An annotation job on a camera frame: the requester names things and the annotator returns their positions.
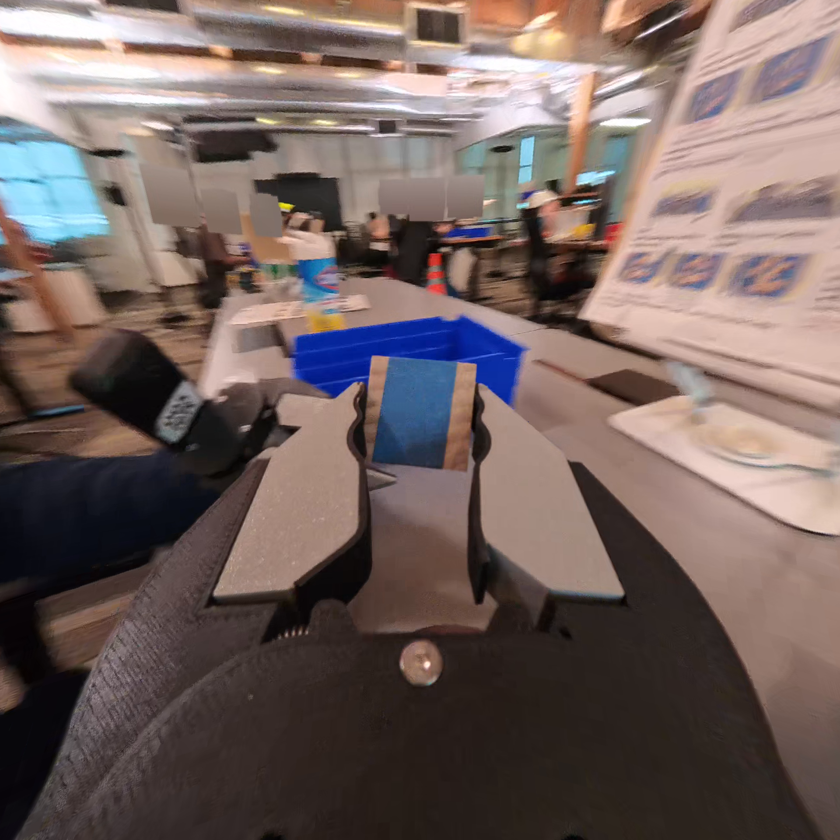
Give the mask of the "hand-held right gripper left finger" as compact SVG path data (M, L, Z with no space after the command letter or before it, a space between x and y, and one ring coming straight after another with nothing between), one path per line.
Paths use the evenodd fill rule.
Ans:
M213 590L222 604L287 602L368 526L365 460L355 442L364 425L365 386L352 383L347 448L304 446L303 434L270 450L266 468Z

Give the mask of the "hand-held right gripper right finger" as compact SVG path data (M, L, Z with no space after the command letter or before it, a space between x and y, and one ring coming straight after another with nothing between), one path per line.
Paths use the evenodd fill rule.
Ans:
M619 604L625 591L562 450L476 386L469 585L539 620L559 602Z

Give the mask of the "blue-striped wooden cube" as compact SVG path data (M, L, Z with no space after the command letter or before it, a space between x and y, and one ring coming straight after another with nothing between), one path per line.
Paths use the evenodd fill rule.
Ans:
M467 471L476 364L371 357L366 458L380 465Z

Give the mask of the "blue plastic bin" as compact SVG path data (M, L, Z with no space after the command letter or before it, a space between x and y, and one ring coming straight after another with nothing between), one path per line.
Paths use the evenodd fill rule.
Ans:
M525 352L520 343L464 316L421 318L303 334L296 339L291 370L337 396L354 382L368 382L375 355L472 363L476 381L514 406Z

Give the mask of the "person's left forearm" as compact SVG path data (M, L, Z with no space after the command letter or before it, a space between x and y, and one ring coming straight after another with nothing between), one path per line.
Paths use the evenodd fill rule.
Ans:
M219 498L165 451L1 470L1 583L101 568L178 540Z

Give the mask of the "paper sheet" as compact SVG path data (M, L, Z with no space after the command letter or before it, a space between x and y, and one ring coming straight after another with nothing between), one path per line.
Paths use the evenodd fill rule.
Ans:
M303 319L309 315L321 313L343 316L349 312L361 312L371 308L370 300L365 295L339 296L325 303L305 301L279 301L255 304L238 311L230 322L237 327L261 326L285 320Z

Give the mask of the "disinfecting wipes canister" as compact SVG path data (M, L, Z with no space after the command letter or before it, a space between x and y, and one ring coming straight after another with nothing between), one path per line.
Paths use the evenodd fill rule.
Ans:
M332 238L289 228L281 238L295 263L303 315L311 333L344 328L340 309L340 274Z

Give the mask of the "cardboard box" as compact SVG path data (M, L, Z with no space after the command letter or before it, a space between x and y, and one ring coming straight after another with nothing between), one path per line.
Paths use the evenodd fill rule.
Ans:
M293 262L289 247L281 238L257 235L247 213L240 214L239 219L243 242L248 245L249 252L257 264L287 266Z

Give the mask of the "instruction sheet on stand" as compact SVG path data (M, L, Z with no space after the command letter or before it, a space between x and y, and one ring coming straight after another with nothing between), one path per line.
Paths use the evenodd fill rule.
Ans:
M664 358L679 395L614 415L616 431L779 522L838 535L838 402L804 402L648 351Z

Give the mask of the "black computer monitor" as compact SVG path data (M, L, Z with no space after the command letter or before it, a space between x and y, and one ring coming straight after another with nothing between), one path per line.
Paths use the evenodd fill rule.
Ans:
M276 175L271 184L278 201L292 205L294 212L312 216L319 214L328 232L343 229L340 182L337 178L290 173Z

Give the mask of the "black hanging screen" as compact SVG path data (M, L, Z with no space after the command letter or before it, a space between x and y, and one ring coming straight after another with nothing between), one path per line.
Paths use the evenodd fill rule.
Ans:
M273 135L254 129L195 132L191 140L200 164L248 161L254 154L277 152Z

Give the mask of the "printed instruction sheet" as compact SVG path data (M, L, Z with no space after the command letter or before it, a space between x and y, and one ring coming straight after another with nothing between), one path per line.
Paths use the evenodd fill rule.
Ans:
M838 402L839 2L716 2L582 318Z

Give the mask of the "ceiling air vent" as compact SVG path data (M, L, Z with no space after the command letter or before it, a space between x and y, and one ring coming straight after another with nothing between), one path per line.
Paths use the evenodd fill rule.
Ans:
M406 2L404 31L411 43L464 46L469 42L469 14L463 4Z

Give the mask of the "silver air duct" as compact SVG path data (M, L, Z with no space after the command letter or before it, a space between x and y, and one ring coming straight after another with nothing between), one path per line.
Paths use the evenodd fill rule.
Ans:
M30 78L49 103L220 118L234 114L349 114L463 122L514 93L540 94L549 73L453 70L443 76L356 68L220 60L35 64Z

